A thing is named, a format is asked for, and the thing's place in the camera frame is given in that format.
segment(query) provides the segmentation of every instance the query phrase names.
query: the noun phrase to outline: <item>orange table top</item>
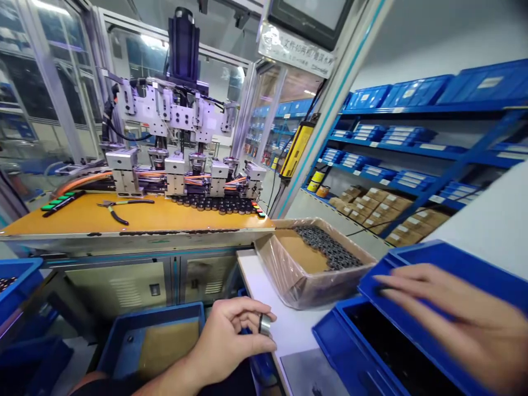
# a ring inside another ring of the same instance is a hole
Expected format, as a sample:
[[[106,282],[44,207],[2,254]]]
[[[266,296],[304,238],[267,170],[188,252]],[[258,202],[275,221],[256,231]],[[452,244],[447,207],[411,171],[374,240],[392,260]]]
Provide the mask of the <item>orange table top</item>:
[[[128,221],[129,225],[118,223],[107,208],[97,206],[104,200],[115,202],[125,199],[118,198],[116,194],[86,194],[49,217],[42,217],[44,212],[40,209],[27,214],[5,227],[0,237],[36,234],[274,228],[271,219],[268,217],[261,219],[256,214],[221,215],[218,211],[200,212],[191,207],[177,205],[163,196],[148,196],[146,199],[153,199],[155,203],[135,203],[113,207],[119,217]]]

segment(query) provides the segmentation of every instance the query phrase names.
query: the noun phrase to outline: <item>human hand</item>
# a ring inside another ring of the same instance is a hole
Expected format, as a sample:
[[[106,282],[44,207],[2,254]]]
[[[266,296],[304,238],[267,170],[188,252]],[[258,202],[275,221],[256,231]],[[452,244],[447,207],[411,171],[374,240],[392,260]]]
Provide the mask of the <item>human hand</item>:
[[[249,297],[214,302],[188,356],[188,364],[203,381],[202,387],[226,379],[249,356],[277,350],[270,337],[259,334],[260,314],[268,315],[272,322],[277,320],[268,305]],[[242,328],[249,328],[253,334],[239,335]]]
[[[396,268],[391,276],[374,278],[390,287],[381,291],[384,296],[418,320],[485,387],[497,394],[526,391],[528,320],[519,309],[432,264]]]

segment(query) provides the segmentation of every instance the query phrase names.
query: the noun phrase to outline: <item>ceiling light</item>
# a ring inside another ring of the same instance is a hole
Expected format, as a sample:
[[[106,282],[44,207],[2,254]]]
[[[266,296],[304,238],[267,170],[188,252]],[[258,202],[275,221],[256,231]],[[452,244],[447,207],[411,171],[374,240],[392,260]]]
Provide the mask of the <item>ceiling light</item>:
[[[56,13],[70,16],[68,11],[66,11],[64,8],[57,7],[56,5],[51,5],[40,0],[33,0],[33,4],[48,11],[55,11]]]
[[[165,47],[163,41],[158,38],[154,38],[154,37],[147,36],[147,35],[141,35],[141,39],[149,47],[158,47],[158,48]]]

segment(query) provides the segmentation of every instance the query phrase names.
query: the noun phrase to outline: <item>wire cutter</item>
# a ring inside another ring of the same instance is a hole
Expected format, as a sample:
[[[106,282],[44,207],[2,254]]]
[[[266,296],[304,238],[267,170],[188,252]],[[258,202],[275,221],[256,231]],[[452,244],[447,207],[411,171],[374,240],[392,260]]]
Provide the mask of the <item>wire cutter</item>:
[[[123,220],[120,218],[117,213],[114,212],[114,209],[112,206],[115,205],[127,205],[127,204],[153,204],[154,201],[152,200],[130,200],[130,201],[121,201],[121,202],[112,202],[112,201],[103,201],[103,203],[98,203],[97,206],[108,208],[110,213],[112,214],[112,217],[115,219],[115,221],[124,224],[125,226],[128,226],[128,221]]]

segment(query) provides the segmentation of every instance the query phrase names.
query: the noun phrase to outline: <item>monitor screen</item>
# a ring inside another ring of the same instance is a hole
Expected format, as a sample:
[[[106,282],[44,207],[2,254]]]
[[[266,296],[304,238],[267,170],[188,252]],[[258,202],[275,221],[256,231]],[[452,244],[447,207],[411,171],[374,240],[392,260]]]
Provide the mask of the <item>monitor screen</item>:
[[[283,0],[308,17],[335,30],[347,0]]]

